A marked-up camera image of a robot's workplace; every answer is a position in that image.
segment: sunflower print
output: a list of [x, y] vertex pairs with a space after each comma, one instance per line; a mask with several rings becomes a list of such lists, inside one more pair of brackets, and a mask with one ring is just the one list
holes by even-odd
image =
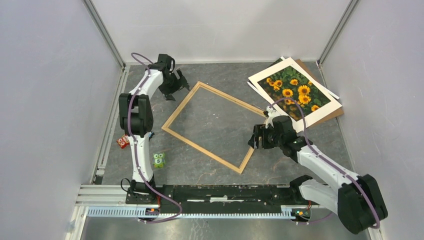
[[311, 92], [311, 89], [306, 85], [302, 85], [297, 89], [297, 92], [299, 95], [308, 95]]
[[296, 85], [296, 86], [297, 86], [297, 85], [299, 84], [299, 81], [298, 81], [297, 79], [295, 79], [295, 78], [294, 78], [294, 79], [292, 79], [292, 80], [290, 81], [290, 84], [291, 84], [291, 85]]
[[300, 95], [299, 96], [299, 102], [300, 104], [308, 104], [311, 101], [311, 97], [308, 95]]
[[310, 108], [310, 110], [312, 111], [312, 112], [315, 112], [316, 110], [318, 110], [320, 107], [318, 106], [318, 105], [313, 105], [311, 108]]
[[257, 84], [273, 101], [292, 98], [280, 101], [277, 106], [295, 121], [302, 120], [299, 108], [307, 117], [330, 102], [330, 99], [313, 84], [312, 79], [308, 79], [291, 66], [264, 77]]
[[291, 96], [293, 96], [293, 91], [291, 89], [283, 89], [282, 90], [282, 95], [286, 98], [289, 98]]

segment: gray floor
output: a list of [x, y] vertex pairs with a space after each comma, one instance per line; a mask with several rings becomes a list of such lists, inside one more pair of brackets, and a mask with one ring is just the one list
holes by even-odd
[[[312, 220], [328, 214], [313, 209]], [[296, 226], [285, 219], [177, 219], [142, 224], [134, 218], [88, 217], [82, 240], [369, 240], [367, 231], [354, 235], [337, 216]]]
[[[249, 76], [265, 69], [270, 63], [211, 63], [179, 66], [190, 86], [197, 81], [209, 84], [248, 104], [265, 108], [267, 102], [246, 84]], [[322, 83], [315, 63], [306, 65]], [[144, 69], [132, 66], [125, 91], [131, 90], [142, 78]], [[238, 174], [216, 160], [206, 156], [161, 127], [187, 95], [183, 89], [174, 94], [176, 101], [165, 101], [159, 90], [151, 99], [155, 136], [150, 141], [150, 152], [165, 152], [165, 168], [155, 168], [156, 183], [161, 184], [288, 184], [304, 174], [316, 176], [307, 168], [285, 157], [281, 150], [255, 150], [244, 172]], [[248, 110], [229, 104], [227, 100], [206, 90], [199, 90], [171, 129], [191, 138], [228, 162], [238, 166], [244, 158], [247, 141], [253, 124], [261, 124], [263, 118]], [[117, 123], [113, 138], [123, 135]], [[342, 166], [350, 169], [349, 157], [335, 119], [308, 129], [309, 138], [318, 148]], [[117, 185], [122, 178], [132, 177], [131, 150], [121, 149], [113, 141], [103, 178], [104, 185]]]

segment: white wall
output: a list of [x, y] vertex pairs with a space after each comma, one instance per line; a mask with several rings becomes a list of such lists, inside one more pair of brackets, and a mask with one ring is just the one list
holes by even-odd
[[119, 79], [81, 0], [0, 3], [0, 239], [60, 240]]
[[381, 188], [387, 240], [424, 235], [423, 13], [420, 0], [360, 1], [323, 64], [354, 167]]
[[349, 0], [93, 0], [126, 62], [316, 60]]

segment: sunflower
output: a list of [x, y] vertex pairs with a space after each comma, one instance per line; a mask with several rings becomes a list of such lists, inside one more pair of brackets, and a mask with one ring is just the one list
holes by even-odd
[[312, 112], [315, 112], [319, 108], [320, 107], [318, 105], [313, 105], [310, 109], [312, 110]]
[[301, 104], [308, 104], [311, 101], [311, 98], [308, 95], [299, 95], [299, 102]]
[[277, 80], [277, 81], [274, 82], [274, 85], [278, 86], [280, 88], [283, 85], [283, 81]]
[[294, 79], [292, 79], [292, 80], [290, 81], [290, 84], [291, 84], [291, 85], [298, 85], [298, 84], [299, 84], [299, 81], [298, 81], [296, 78], [294, 78]]
[[294, 104], [295, 102], [290, 99], [284, 99], [284, 103], [287, 105]]
[[283, 89], [282, 95], [286, 98], [293, 96], [293, 91], [291, 89]]
[[292, 111], [289, 112], [288, 115], [290, 115], [290, 117], [292, 117], [294, 119], [297, 119], [298, 118], [298, 116], [296, 116], [296, 114], [294, 112], [292, 112]]
[[297, 91], [299, 92], [299, 95], [308, 95], [311, 89], [306, 85], [302, 85], [297, 89]]

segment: robotic arm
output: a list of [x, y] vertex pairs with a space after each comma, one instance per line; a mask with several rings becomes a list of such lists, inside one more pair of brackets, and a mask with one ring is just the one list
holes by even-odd
[[178, 90], [186, 88], [190, 90], [186, 78], [183, 76], [180, 69], [176, 72], [179, 78], [173, 72], [175, 67], [175, 60], [167, 54], [159, 54], [156, 63], [150, 64], [146, 70], [143, 79], [135, 86], [129, 93], [122, 93], [119, 96], [119, 124], [125, 134], [129, 135], [128, 131], [128, 111], [130, 108], [130, 100], [136, 94], [133, 104], [131, 106], [130, 124], [131, 132], [135, 137], [129, 137], [129, 144], [132, 154], [132, 181], [130, 183], [130, 190], [134, 193], [148, 193], [149, 189], [146, 188], [142, 177], [139, 174], [138, 167], [143, 174], [143, 177], [148, 181], [151, 186], [155, 186], [152, 166], [149, 156], [149, 135], [153, 127], [153, 113], [150, 104], [150, 99], [159, 88], [167, 101], [175, 101], [172, 96]]
[[296, 134], [290, 117], [280, 115], [271, 107], [267, 107], [264, 113], [268, 117], [265, 124], [253, 127], [253, 135], [248, 144], [255, 149], [259, 148], [259, 142], [264, 149], [279, 147], [285, 156], [307, 167], [327, 183], [318, 183], [308, 175], [293, 180], [290, 187], [298, 199], [310, 200], [324, 206], [338, 215], [349, 231], [357, 234], [372, 227], [376, 220], [364, 196], [353, 182], [356, 181], [369, 198], [378, 219], [387, 217], [386, 205], [377, 181], [372, 176], [360, 176], [340, 166], [319, 151], [311, 141], [308, 146], [305, 137]]

